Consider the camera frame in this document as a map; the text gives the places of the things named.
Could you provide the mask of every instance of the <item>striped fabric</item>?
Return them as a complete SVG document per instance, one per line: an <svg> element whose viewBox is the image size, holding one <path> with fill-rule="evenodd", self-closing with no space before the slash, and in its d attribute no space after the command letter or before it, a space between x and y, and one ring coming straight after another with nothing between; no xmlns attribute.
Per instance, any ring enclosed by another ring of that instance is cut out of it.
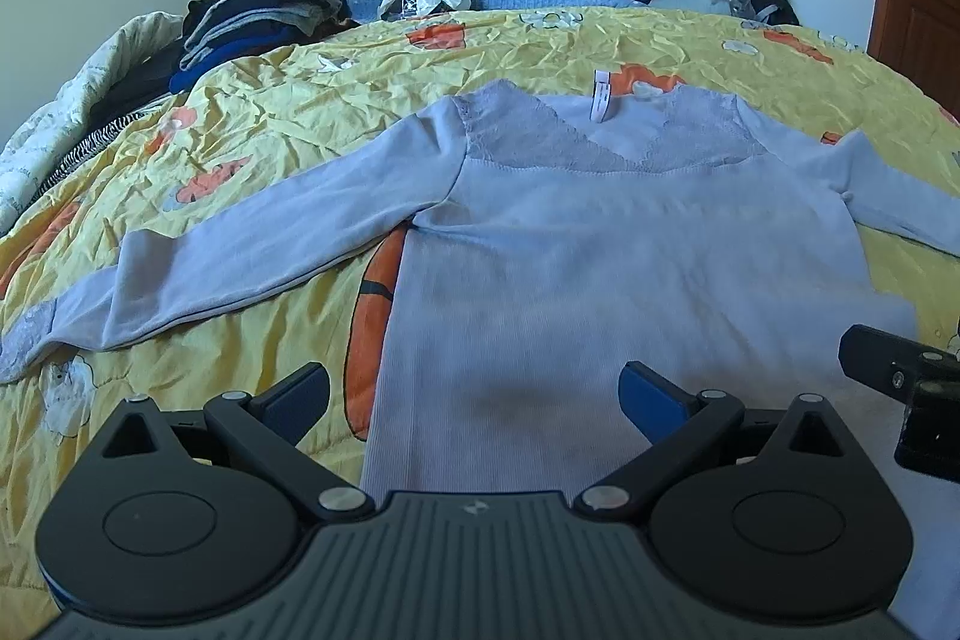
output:
<svg viewBox="0 0 960 640"><path fill-rule="evenodd" d="M151 110L142 109L137 112L131 112L129 115L120 116L120 118L109 121L103 128L98 128L96 131L83 137L76 144L75 148L61 158L59 164L56 165L56 168L50 173L50 176L40 184L40 187L37 189L37 195L34 196L30 204L37 201L40 196L43 196L43 194L55 185L59 185L59 183L66 180L67 177L73 175L73 172L78 170L83 164L93 158L93 156L106 150L110 143L120 136L120 132L123 131L124 128L133 121L139 121L139 119L144 119L146 116L149 116L150 112Z"/></svg>

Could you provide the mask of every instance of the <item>logo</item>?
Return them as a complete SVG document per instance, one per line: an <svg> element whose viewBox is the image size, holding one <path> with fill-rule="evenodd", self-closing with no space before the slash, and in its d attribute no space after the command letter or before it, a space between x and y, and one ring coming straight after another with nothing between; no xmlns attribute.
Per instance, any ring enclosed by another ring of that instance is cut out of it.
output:
<svg viewBox="0 0 960 640"><path fill-rule="evenodd" d="M464 512L468 512L470 515L477 516L487 512L490 509L490 505L487 504L486 501L480 501L478 499L476 501L472 501L470 504L465 504L463 509Z"/></svg>

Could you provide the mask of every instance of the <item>clothing tag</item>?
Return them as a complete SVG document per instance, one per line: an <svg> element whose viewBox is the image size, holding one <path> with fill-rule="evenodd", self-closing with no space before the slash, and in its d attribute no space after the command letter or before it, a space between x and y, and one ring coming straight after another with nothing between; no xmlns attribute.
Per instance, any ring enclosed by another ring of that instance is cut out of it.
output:
<svg viewBox="0 0 960 640"><path fill-rule="evenodd" d="M603 122L610 108L610 72L597 71L593 83L593 108L590 110L590 119L593 122Z"/></svg>

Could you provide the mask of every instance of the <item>bed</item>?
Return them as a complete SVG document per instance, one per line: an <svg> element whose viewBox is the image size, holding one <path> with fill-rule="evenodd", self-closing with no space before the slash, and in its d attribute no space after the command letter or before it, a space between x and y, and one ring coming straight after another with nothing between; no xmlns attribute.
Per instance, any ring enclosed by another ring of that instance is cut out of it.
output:
<svg viewBox="0 0 960 640"><path fill-rule="evenodd" d="M827 34L644 8L457 12L371 23L313 46L242 58L133 122L0 241L0 269L17 264L0 316L10 324L114 263L132 229L181 234L349 153L444 95L501 77L540 94L587 95L594 70L609 71L621 94L668 90L677 79L737 92L825 143L861 128L887 163L960 196L960 124ZM960 260L870 229L861 237L875 287L916 305L924 342L960 350ZM133 393L165 410L198 408L215 394L256 393L306 362L323 362L330 408L299 447L357 482L373 397L368 377L376 376L389 315L386 300L363 283L390 287L393 258L387 239L238 314L110 353L59 353L23 381L0 386L0 638L22 640L56 614L32 554L37 523L85 444ZM918 575L915 586L926 585L944 588ZM918 627L947 636L960 615L931 616Z"/></svg>

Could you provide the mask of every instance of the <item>light blue sweater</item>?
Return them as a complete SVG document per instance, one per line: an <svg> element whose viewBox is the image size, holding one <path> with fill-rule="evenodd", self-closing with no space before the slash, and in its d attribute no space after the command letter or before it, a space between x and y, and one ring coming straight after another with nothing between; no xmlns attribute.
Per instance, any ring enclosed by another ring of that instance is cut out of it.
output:
<svg viewBox="0 0 960 640"><path fill-rule="evenodd" d="M899 617L955 638L960 486L896 466L901 406L844 378L837 349L855 323L915 336L912 307L872 288L853 221L960 255L960 200L859 132L821 145L733 95L680 86L589 114L491 83L182 237L128 234L117 266L13 325L0 376L59 343L107 350L235 311L411 220L366 490L572 496L647 447L618 408L628 360L752 407L815 391L913 524Z"/></svg>

